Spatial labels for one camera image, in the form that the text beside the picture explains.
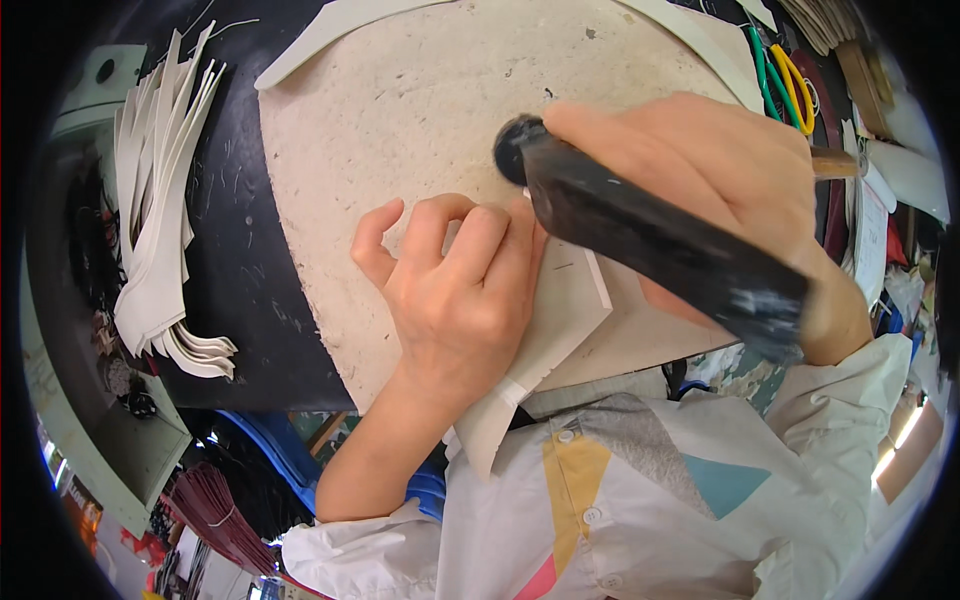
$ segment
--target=hand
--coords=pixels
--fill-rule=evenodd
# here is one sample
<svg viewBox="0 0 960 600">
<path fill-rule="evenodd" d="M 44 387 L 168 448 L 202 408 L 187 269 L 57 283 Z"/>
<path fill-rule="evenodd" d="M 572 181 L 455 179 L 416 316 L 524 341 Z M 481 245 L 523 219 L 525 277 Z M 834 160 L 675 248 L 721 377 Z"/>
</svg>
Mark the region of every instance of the hand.
<svg viewBox="0 0 960 600">
<path fill-rule="evenodd" d="M 800 132 L 688 93 L 616 115 L 555 103 L 543 122 L 617 175 L 810 278 L 814 289 L 801 328 L 809 362 L 835 364 L 869 342 L 862 294 L 813 237 L 813 167 Z M 658 284 L 639 278 L 652 305 L 716 326 Z"/>
<path fill-rule="evenodd" d="M 395 259 L 381 244 L 402 213 L 396 199 L 364 215 L 350 256 L 393 315 L 403 348 L 395 378 L 420 399 L 462 412 L 514 359 L 546 232 L 525 198 L 504 210 L 442 194 L 414 206 Z M 444 257 L 447 226 L 456 220 L 463 224 Z"/>
</svg>

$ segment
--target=black work table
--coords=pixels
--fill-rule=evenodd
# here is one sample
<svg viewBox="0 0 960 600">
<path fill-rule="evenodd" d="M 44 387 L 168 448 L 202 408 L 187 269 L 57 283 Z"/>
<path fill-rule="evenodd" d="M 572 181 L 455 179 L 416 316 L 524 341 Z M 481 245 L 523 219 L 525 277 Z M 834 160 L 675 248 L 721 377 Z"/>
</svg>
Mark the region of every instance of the black work table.
<svg viewBox="0 0 960 600">
<path fill-rule="evenodd" d="M 699 8 L 699 0 L 674 0 Z M 183 287 L 187 324 L 200 336 L 226 335 L 239 348 L 233 381 L 201 379 L 157 359 L 174 403 L 182 407 L 247 411 L 352 410 L 324 346 L 300 279 L 287 250 L 267 174 L 253 81 L 316 16 L 325 0 L 181 0 L 143 2 L 120 15 L 96 43 L 147 44 L 142 70 L 149 73 L 166 52 L 174 28 L 189 49 L 211 19 L 214 31 L 204 58 L 228 64 L 214 98 L 186 188 L 187 211 L 196 237 L 186 250 L 190 279 Z M 786 17 L 768 2 L 778 23 Z M 709 0 L 709 13 L 734 24 L 746 21 L 733 0 Z M 850 117 L 850 103 L 836 59 L 817 55 L 800 29 L 788 21 L 801 46 L 816 60 L 838 118 Z M 818 120 L 814 133 L 826 146 Z M 827 190 L 818 185 L 818 236 L 822 241 Z"/>
</svg>

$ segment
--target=scissors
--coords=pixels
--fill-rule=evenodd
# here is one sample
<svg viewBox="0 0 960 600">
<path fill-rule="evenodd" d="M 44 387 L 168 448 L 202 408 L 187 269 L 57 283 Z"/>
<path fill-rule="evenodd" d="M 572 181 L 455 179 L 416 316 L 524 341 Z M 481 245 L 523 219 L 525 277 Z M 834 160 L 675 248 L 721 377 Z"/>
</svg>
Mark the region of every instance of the scissors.
<svg viewBox="0 0 960 600">
<path fill-rule="evenodd" d="M 786 116 L 789 117 L 791 121 L 790 124 L 800 130 L 800 133 L 803 135 L 810 135 L 813 133 L 816 122 L 813 118 L 813 100 L 810 98 L 810 90 L 807 89 L 806 83 L 804 82 L 804 76 L 800 74 L 797 65 L 786 56 L 786 52 L 783 51 L 783 48 L 781 48 L 779 44 L 770 43 L 770 39 L 763 30 L 763 26 L 757 23 L 749 13 L 747 13 L 747 18 L 750 19 L 750 27 L 747 28 L 747 35 L 754 49 L 756 81 L 760 85 L 760 93 L 763 95 L 763 105 L 766 108 L 767 116 L 783 122 L 783 118 L 780 117 L 780 113 L 777 111 L 777 105 L 774 103 L 773 96 L 770 94 L 770 84 L 768 82 L 772 82 L 773 87 L 783 100 L 783 107 Z M 768 48 L 777 63 L 777 67 L 780 68 L 779 73 L 767 56 L 766 49 Z M 803 120 L 800 118 L 801 107 L 800 102 L 797 100 L 797 92 L 794 90 L 795 86 L 800 89 L 800 93 L 804 99 L 805 119 Z"/>
</svg>

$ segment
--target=white shirt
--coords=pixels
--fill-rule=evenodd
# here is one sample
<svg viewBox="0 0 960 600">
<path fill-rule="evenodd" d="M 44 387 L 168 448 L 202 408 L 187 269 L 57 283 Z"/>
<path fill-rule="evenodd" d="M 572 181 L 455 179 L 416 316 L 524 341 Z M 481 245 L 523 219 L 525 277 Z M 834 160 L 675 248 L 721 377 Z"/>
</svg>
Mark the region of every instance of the white shirt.
<svg viewBox="0 0 960 600">
<path fill-rule="evenodd" d="M 765 422 L 737 397 L 610 396 L 508 433 L 488 484 L 455 455 L 443 524 L 412 500 L 300 525 L 284 563 L 337 600 L 823 598 L 863 541 L 910 348 L 791 368 Z"/>
</svg>

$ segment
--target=yellow stripe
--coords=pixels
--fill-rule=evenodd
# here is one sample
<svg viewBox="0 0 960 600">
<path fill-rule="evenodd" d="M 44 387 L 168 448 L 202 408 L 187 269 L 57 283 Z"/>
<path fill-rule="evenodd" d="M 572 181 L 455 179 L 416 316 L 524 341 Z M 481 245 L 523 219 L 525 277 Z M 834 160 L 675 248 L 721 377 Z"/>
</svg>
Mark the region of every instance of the yellow stripe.
<svg viewBox="0 0 960 600">
<path fill-rule="evenodd" d="M 583 513 L 596 500 L 610 451 L 579 433 L 568 444 L 560 442 L 558 435 L 543 443 L 543 471 L 553 511 L 553 563 L 559 578 L 580 536 L 589 540 Z"/>
</svg>

